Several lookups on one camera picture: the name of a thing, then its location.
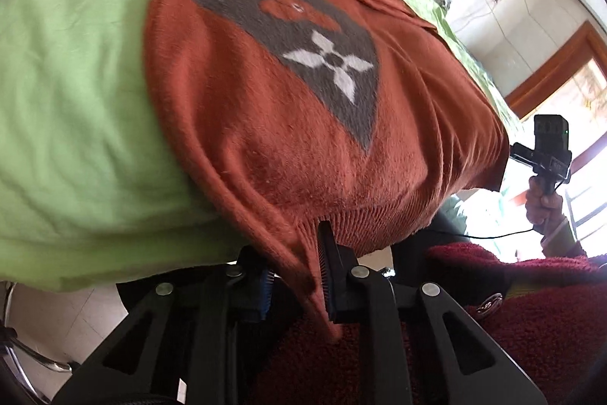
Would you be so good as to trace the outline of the person's right hand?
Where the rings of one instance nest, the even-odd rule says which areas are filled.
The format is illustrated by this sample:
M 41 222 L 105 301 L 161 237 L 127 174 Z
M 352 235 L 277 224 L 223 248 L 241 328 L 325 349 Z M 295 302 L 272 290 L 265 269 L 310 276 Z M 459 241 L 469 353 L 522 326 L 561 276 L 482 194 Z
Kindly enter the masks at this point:
M 544 180 L 534 176 L 529 180 L 526 193 L 526 215 L 533 227 L 543 236 L 553 234 L 566 219 L 563 214 L 563 198 L 558 192 L 545 194 Z

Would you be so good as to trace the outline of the person's right forearm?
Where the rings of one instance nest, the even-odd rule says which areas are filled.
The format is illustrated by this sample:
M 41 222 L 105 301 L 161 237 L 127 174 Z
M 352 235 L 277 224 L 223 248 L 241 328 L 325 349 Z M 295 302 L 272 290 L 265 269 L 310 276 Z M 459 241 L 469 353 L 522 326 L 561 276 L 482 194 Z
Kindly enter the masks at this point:
M 570 222 L 566 217 L 550 234 L 546 234 L 542 238 L 541 248 L 546 258 L 576 258 L 587 255 L 580 242 L 575 238 Z

